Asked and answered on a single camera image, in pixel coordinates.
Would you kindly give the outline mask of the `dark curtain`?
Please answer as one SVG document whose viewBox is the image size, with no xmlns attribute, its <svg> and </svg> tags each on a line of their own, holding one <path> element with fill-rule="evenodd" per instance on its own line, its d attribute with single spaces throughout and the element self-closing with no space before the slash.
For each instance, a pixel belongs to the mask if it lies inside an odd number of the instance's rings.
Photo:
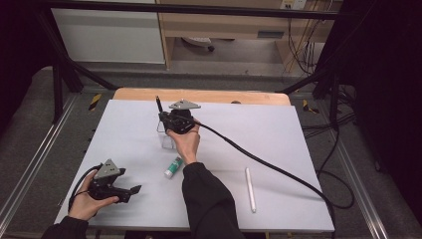
<svg viewBox="0 0 422 239">
<path fill-rule="evenodd" d="M 30 0 L 0 0 L 0 134 L 20 107 L 32 77 L 51 66 L 47 38 Z"/>
<path fill-rule="evenodd" d="M 343 0 L 350 28 L 340 80 L 377 159 L 422 225 L 422 0 Z"/>
</svg>

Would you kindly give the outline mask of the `green and white glue stick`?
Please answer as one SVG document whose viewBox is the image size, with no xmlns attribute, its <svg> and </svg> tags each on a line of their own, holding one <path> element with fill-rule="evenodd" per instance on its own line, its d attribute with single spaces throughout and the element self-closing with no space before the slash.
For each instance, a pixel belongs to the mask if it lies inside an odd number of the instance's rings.
<svg viewBox="0 0 422 239">
<path fill-rule="evenodd" d="M 171 178 L 178 170 L 180 165 L 183 163 L 183 159 L 179 156 L 177 156 L 167 167 L 167 169 L 164 171 L 164 175 L 166 178 Z"/>
</svg>

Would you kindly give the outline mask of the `light wooden desk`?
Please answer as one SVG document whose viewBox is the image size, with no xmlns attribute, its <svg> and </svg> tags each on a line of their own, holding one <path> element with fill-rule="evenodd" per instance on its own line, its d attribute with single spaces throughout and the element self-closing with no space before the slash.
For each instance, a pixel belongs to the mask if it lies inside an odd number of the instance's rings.
<svg viewBox="0 0 422 239">
<path fill-rule="evenodd" d="M 155 0 L 158 4 L 230 6 L 281 10 L 282 0 Z M 303 10 L 337 12 L 342 0 L 307 0 Z M 170 38 L 265 39 L 276 43 L 282 63 L 291 72 L 299 67 L 299 55 L 307 43 L 324 43 L 331 20 L 284 19 L 249 16 L 160 13 L 165 60 L 170 60 Z"/>
</svg>

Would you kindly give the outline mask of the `clear plastic pen organizer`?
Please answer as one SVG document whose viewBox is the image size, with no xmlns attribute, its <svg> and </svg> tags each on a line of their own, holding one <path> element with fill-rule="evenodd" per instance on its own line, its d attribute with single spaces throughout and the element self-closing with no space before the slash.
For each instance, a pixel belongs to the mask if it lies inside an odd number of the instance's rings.
<svg viewBox="0 0 422 239">
<path fill-rule="evenodd" d="M 157 124 L 156 131 L 157 131 L 159 142 L 162 148 L 166 148 L 166 149 L 176 148 L 174 140 L 166 133 L 166 130 L 164 128 L 164 124 L 162 121 L 160 121 Z"/>
</svg>

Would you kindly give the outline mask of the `black metal frame crossbar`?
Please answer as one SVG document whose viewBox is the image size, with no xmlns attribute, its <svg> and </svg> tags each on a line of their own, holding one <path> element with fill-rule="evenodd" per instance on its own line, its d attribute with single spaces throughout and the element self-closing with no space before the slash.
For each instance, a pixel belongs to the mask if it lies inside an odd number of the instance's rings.
<svg viewBox="0 0 422 239">
<path fill-rule="evenodd" d="M 358 18 L 358 14 L 356 12 L 332 12 L 332 11 L 321 12 L 321 11 L 277 10 L 277 9 L 225 7 L 225 6 L 148 4 L 148 3 L 78 1 L 78 0 L 37 0 L 37 3 L 43 7 L 48 7 L 48 8 L 96 10 L 96 11 L 203 14 L 203 15 L 251 16 L 251 17 L 319 19 L 319 20 L 355 20 Z"/>
</svg>

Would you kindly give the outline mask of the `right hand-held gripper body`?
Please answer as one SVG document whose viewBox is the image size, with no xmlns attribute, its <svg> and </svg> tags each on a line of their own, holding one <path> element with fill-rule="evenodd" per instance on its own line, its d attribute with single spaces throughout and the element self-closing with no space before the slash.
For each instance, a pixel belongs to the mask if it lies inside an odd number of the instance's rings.
<svg viewBox="0 0 422 239">
<path fill-rule="evenodd" d="M 180 100 L 170 105 L 171 112 L 166 117 L 165 127 L 178 134 L 188 133 L 194 128 L 191 110 L 200 109 L 200 106 L 187 100 Z"/>
</svg>

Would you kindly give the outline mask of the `office chair base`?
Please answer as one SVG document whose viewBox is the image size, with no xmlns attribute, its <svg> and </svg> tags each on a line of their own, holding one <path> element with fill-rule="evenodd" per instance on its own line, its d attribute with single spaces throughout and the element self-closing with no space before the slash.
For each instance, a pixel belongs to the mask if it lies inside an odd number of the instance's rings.
<svg viewBox="0 0 422 239">
<path fill-rule="evenodd" d="M 209 38 L 192 38 L 192 37 L 183 37 L 183 40 L 191 45 L 204 47 L 209 52 L 213 52 L 215 50 L 212 42 Z"/>
</svg>

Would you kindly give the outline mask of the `aluminium rail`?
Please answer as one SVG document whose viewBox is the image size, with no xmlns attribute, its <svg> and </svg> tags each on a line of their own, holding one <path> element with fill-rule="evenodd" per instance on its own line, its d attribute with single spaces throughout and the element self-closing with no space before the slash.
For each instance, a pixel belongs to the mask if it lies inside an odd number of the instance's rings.
<svg viewBox="0 0 422 239">
<path fill-rule="evenodd" d="M 373 239 L 388 239 L 388 233 L 380 219 L 377 210 L 370 198 L 366 187 L 363 184 L 351 157 L 345 147 L 344 142 L 339 139 L 337 143 L 337 155 L 341 163 L 344 173 L 354 192 L 355 199 L 359 206 L 360 212 L 366 222 L 368 230 Z"/>
<path fill-rule="evenodd" d="M 63 114 L 59 117 L 58 121 L 53 123 L 45 137 L 39 144 L 37 151 L 32 156 L 31 161 L 27 165 L 25 171 L 21 175 L 19 181 L 9 194 L 6 202 L 0 208 L 0 237 L 4 234 L 11 220 L 13 219 L 16 211 L 18 210 L 23 198 L 25 197 L 29 187 L 31 186 L 34 178 L 36 177 L 39 169 L 41 168 L 45 158 L 50 152 L 53 144 L 56 141 L 63 125 L 67 121 L 72 109 L 74 108 L 75 101 L 80 97 L 79 94 L 70 94 L 63 106 Z"/>
</svg>

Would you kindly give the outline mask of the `yellow and black tape strip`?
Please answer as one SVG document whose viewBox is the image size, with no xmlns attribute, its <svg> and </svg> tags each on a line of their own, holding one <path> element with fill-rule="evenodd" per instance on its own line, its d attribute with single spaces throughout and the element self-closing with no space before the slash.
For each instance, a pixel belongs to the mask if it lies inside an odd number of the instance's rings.
<svg viewBox="0 0 422 239">
<path fill-rule="evenodd" d="M 94 97 L 93 97 L 93 99 L 92 99 L 92 101 L 90 103 L 90 106 L 89 106 L 89 111 L 90 112 L 95 110 L 95 108 L 96 108 L 99 100 L 101 99 L 101 97 L 102 97 L 102 94 L 95 94 L 94 95 Z"/>
<path fill-rule="evenodd" d="M 319 110 L 311 108 L 307 100 L 303 100 L 303 111 L 311 112 L 313 114 L 319 114 Z"/>
</svg>

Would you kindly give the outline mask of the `black metal frame stand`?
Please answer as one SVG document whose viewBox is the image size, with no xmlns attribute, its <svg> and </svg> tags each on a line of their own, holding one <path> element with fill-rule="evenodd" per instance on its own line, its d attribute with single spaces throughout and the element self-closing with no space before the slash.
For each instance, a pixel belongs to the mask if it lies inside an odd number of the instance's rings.
<svg viewBox="0 0 422 239">
<path fill-rule="evenodd" d="M 54 90 L 54 118 L 53 123 L 59 121 L 64 114 L 63 84 L 66 84 L 71 93 L 80 93 L 84 85 L 79 74 L 98 83 L 107 90 L 118 90 L 118 86 L 107 82 L 100 76 L 95 75 L 82 65 L 78 64 L 69 56 L 65 44 L 60 36 L 60 31 L 53 25 L 53 15 L 48 14 L 45 9 L 37 10 L 35 18 L 43 33 L 48 39 L 52 48 L 51 58 L 53 60 L 53 90 Z"/>
<path fill-rule="evenodd" d="M 316 65 L 316 71 L 298 83 L 281 90 L 282 94 L 289 95 L 310 83 L 316 83 L 313 91 L 315 99 L 320 100 L 330 95 L 329 122 L 335 130 L 338 130 L 340 73 L 351 55 L 361 24 L 376 2 L 377 0 L 342 0 L 339 10 L 335 13 L 334 23 Z"/>
</svg>

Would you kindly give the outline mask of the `white wall socket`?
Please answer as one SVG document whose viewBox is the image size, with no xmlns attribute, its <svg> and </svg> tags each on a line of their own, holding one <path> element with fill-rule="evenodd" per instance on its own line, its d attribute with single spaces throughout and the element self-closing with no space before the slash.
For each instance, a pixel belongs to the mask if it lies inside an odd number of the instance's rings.
<svg viewBox="0 0 422 239">
<path fill-rule="evenodd" d="M 306 3 L 307 0 L 282 0 L 280 8 L 288 10 L 303 10 Z"/>
</svg>

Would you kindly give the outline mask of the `person's left hand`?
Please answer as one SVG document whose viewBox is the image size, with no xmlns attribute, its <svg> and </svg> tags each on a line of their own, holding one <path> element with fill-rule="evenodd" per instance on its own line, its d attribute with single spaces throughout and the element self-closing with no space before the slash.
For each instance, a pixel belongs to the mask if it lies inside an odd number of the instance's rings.
<svg viewBox="0 0 422 239">
<path fill-rule="evenodd" d="M 112 205 L 119 201 L 117 196 L 109 197 L 102 200 L 95 200 L 88 194 L 91 181 L 97 172 L 94 170 L 86 176 L 81 187 L 77 191 L 73 205 L 68 213 L 70 217 L 89 221 L 102 208 Z"/>
</svg>

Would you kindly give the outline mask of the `white pen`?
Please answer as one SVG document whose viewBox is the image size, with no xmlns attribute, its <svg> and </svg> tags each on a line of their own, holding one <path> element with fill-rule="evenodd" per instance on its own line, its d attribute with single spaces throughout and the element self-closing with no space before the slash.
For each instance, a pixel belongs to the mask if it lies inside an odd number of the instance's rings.
<svg viewBox="0 0 422 239">
<path fill-rule="evenodd" d="M 252 213 L 256 213 L 257 212 L 256 199 L 255 199 L 255 194 L 254 194 L 251 172 L 248 167 L 245 168 L 245 176 L 246 176 L 246 183 L 247 183 L 248 195 L 249 195 L 249 200 L 250 200 L 250 208 L 251 208 Z"/>
</svg>

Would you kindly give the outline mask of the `person's right hand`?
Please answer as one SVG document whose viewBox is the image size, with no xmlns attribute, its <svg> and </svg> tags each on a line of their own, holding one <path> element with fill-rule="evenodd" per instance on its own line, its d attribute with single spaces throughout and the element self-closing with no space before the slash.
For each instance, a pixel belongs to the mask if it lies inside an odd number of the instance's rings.
<svg viewBox="0 0 422 239">
<path fill-rule="evenodd" d="M 178 134 L 171 129 L 168 129 L 166 134 L 174 140 L 178 154 L 185 164 L 197 161 L 197 150 L 200 142 L 198 125 L 185 134 Z"/>
</svg>

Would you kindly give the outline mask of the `white cabinet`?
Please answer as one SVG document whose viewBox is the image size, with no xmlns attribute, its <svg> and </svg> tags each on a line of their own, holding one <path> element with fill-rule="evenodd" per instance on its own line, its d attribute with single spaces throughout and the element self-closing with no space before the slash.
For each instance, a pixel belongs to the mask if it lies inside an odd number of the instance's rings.
<svg viewBox="0 0 422 239">
<path fill-rule="evenodd" d="M 79 62 L 165 62 L 156 13 L 53 9 L 70 57 Z"/>
</svg>

